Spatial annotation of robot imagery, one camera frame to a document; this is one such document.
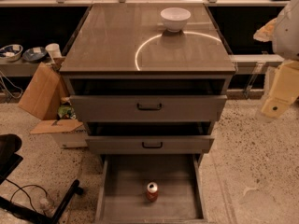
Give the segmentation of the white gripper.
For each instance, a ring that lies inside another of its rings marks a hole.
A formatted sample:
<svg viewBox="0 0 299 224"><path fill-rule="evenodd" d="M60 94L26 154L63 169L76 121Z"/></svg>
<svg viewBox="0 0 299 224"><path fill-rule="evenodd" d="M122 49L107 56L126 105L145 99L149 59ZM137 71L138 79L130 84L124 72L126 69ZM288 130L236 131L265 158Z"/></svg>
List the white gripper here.
<svg viewBox="0 0 299 224"><path fill-rule="evenodd" d="M270 42L277 19L269 21L258 29L253 38L261 42ZM299 62L284 61L276 70L269 96L263 96L256 111L256 118L264 122L278 119L288 110L299 96Z"/></svg>

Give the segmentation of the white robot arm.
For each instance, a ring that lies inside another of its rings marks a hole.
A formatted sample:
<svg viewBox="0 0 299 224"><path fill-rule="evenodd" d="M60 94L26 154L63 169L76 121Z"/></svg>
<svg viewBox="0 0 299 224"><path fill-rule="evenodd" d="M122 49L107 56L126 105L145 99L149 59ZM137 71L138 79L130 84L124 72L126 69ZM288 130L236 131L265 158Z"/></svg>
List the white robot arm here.
<svg viewBox="0 0 299 224"><path fill-rule="evenodd" d="M271 41L274 53L284 59L274 70L270 88L257 111L260 118L270 122L279 118L299 97L299 0L290 0L253 38Z"/></svg>

